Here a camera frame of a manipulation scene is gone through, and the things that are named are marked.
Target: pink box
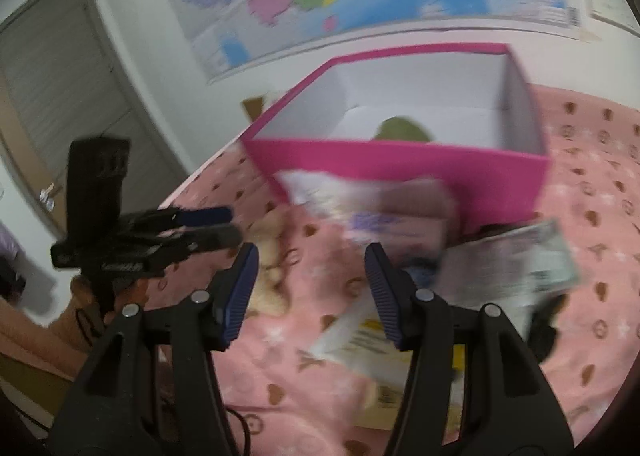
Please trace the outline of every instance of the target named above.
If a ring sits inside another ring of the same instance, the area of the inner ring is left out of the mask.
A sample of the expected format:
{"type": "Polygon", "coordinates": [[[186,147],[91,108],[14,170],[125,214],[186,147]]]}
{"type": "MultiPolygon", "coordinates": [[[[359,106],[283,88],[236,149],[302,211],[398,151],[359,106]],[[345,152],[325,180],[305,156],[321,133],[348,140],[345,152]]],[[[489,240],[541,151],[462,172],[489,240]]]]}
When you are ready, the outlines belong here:
{"type": "Polygon", "coordinates": [[[279,197],[279,171],[350,179],[434,177],[463,228],[530,219],[548,166],[538,106],[506,44],[434,44],[329,60],[240,137],[279,197]],[[391,116],[432,143],[375,140],[391,116]]]}

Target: patterned fabric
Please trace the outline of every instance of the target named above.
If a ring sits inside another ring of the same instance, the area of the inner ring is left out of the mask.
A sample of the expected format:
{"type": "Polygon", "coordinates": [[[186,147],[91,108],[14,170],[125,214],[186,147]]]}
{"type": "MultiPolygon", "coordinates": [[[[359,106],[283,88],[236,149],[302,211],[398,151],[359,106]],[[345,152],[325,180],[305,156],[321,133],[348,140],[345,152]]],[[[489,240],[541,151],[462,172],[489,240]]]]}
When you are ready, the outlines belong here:
{"type": "MultiPolygon", "coordinates": [[[[558,217],[583,280],[559,312],[559,339],[543,370],[578,442],[611,403],[640,349],[640,115],[575,92],[534,92],[554,159],[539,215],[558,217]]],[[[231,205],[242,229],[275,205],[238,145],[212,159],[168,203],[231,205]]],[[[282,267],[290,312],[249,314],[238,340],[214,355],[223,399],[247,419],[255,455],[382,454],[388,432],[350,427],[367,379],[305,351],[366,287],[362,258],[338,227],[300,208],[289,210],[288,223],[282,267]]],[[[235,254],[201,254],[171,267],[150,281],[147,309],[205,287],[235,254]]],[[[239,422],[232,426],[241,440],[239,422]]]]}

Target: door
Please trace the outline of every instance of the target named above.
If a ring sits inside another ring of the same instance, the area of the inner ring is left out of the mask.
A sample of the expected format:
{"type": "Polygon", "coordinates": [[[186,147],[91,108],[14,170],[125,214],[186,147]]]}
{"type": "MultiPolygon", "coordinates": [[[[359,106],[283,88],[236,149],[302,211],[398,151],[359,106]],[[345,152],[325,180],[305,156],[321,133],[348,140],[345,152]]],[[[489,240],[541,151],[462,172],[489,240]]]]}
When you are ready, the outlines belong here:
{"type": "Polygon", "coordinates": [[[0,135],[30,200],[66,227],[71,142],[131,140],[122,211],[155,208],[186,177],[129,84],[93,0],[31,0],[0,26],[0,135]]]}

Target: white wall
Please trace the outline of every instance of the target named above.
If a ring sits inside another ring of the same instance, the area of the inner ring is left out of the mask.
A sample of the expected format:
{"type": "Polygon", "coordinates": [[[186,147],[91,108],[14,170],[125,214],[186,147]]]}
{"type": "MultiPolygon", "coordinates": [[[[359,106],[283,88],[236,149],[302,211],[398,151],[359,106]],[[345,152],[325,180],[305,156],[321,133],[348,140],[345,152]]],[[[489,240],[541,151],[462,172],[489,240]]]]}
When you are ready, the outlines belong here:
{"type": "MultiPolygon", "coordinates": [[[[0,0],[4,20],[26,0],[0,0]]],[[[267,91],[286,90],[334,55],[402,44],[446,41],[507,42],[530,81],[575,89],[640,107],[640,39],[590,20],[588,41],[519,31],[451,30],[414,32],[334,44],[207,85],[168,0],[96,0],[105,26],[134,87],[150,115],[191,171],[234,137],[246,118],[239,102],[267,91]]],[[[47,311],[25,302],[38,321],[55,317],[68,300],[68,275],[50,267],[53,238],[22,199],[0,166],[0,220],[18,237],[38,269],[55,288],[47,311]]]]}

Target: metal screw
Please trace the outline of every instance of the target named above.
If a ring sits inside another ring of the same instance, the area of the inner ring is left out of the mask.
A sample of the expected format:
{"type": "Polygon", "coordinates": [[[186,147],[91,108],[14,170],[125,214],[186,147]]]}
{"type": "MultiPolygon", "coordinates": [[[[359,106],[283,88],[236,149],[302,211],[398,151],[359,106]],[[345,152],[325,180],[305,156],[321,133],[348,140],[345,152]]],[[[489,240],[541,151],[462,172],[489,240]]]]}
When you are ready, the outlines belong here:
{"type": "Polygon", "coordinates": [[[433,300],[433,297],[433,292],[428,288],[418,288],[418,290],[415,291],[415,298],[417,298],[418,301],[430,302],[433,300]]]}
{"type": "Polygon", "coordinates": [[[191,300],[196,304],[209,300],[209,292],[207,290],[196,290],[191,294],[191,300]]]}
{"type": "Polygon", "coordinates": [[[132,302],[131,304],[127,304],[122,309],[122,314],[125,317],[133,317],[133,315],[137,315],[139,311],[140,311],[140,306],[132,302]]]}
{"type": "Polygon", "coordinates": [[[502,310],[498,308],[495,304],[487,304],[484,307],[484,313],[489,315],[489,317],[493,317],[495,319],[496,317],[499,317],[502,314],[502,310]]]}

